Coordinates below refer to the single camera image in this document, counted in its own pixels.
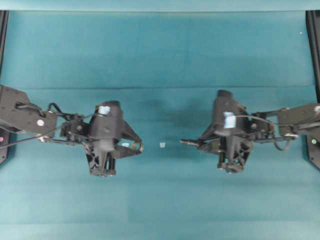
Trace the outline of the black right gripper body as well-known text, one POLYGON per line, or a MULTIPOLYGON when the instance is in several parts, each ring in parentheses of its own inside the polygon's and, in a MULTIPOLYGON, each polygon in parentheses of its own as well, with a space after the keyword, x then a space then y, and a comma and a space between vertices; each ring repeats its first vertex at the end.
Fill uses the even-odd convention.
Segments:
POLYGON ((209 154, 219 155, 218 169, 227 173, 241 173, 252 149, 251 140, 237 135, 220 136, 220 153, 209 154))

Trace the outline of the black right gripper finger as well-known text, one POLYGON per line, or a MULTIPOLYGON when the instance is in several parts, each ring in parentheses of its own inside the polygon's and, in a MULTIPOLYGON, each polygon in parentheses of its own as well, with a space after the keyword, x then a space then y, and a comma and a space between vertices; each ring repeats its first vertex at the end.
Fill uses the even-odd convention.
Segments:
POLYGON ((198 145, 209 144, 211 142, 219 142, 220 136, 215 134, 215 128, 212 124, 202 133, 202 135, 197 139, 198 145))
POLYGON ((203 153, 220 153, 221 152, 221 140, 213 139, 209 142, 204 142, 197 147, 197 150, 203 153))

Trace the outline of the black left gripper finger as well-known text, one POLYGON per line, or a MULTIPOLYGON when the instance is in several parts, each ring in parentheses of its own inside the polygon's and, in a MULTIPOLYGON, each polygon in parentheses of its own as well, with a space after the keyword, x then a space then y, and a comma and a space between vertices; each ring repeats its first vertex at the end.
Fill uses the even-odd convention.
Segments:
POLYGON ((133 148, 125 147, 125 146, 116 146, 115 148, 115 158, 121 159, 121 158, 127 158, 132 157, 141 154, 142 152, 139 151, 139 145, 138 148, 136 148, 136 144, 133 145, 133 148))
POLYGON ((133 141, 136 145, 139 144, 139 147, 143 147, 143 141, 139 135, 132 129, 132 127, 125 121, 122 121, 122 133, 121 137, 126 140, 133 141))

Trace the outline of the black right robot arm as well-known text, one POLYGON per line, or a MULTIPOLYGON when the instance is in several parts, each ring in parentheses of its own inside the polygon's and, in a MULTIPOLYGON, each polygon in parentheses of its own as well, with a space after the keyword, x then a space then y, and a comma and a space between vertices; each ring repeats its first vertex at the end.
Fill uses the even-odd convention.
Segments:
POLYGON ((245 106, 229 102, 214 107, 212 123, 195 146, 217 154, 217 167, 235 174, 244 170, 254 143, 272 143, 283 152, 301 135, 320 140, 319 104, 249 114, 245 106))

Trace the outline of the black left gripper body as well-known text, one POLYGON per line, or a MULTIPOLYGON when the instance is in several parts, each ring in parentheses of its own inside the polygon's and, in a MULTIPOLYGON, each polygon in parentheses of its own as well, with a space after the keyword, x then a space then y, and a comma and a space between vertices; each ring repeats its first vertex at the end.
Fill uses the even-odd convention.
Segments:
POLYGON ((98 146, 94 144, 94 140, 87 141, 84 144, 84 151, 87 157, 89 173, 92 176, 98 177, 108 177, 116 175, 116 160, 115 150, 116 146, 122 146, 118 143, 115 145, 113 151, 107 152, 101 150, 98 146))

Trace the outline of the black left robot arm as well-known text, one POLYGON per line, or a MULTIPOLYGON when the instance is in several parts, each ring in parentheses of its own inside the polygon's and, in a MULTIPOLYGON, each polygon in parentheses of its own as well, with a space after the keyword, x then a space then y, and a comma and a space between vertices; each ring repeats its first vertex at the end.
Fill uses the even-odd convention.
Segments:
POLYGON ((116 175, 116 161, 140 155, 144 149, 139 135, 124 120, 119 101, 96 105, 93 114, 63 112, 56 103, 47 110, 30 102, 21 90, 0 87, 0 162, 7 160, 11 134, 28 134, 29 140, 68 146, 81 145, 92 176, 116 175))

